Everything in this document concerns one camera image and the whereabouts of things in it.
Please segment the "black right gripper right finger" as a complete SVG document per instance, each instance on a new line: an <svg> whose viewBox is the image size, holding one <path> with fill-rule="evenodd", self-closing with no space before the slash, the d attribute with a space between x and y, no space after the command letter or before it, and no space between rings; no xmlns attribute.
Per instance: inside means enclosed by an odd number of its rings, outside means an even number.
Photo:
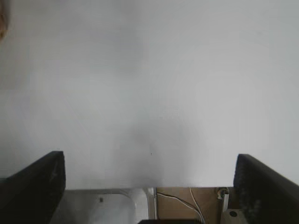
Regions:
<svg viewBox="0 0 299 224"><path fill-rule="evenodd" d="M234 189L247 223L299 222L298 185L249 154L237 157Z"/></svg>

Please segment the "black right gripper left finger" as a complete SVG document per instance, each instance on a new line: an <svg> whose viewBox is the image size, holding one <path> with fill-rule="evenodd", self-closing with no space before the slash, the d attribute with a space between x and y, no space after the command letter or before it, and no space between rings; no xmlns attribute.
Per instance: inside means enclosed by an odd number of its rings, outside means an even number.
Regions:
<svg viewBox="0 0 299 224"><path fill-rule="evenodd" d="M48 224L66 187L62 151L52 151L0 180L2 224Z"/></svg>

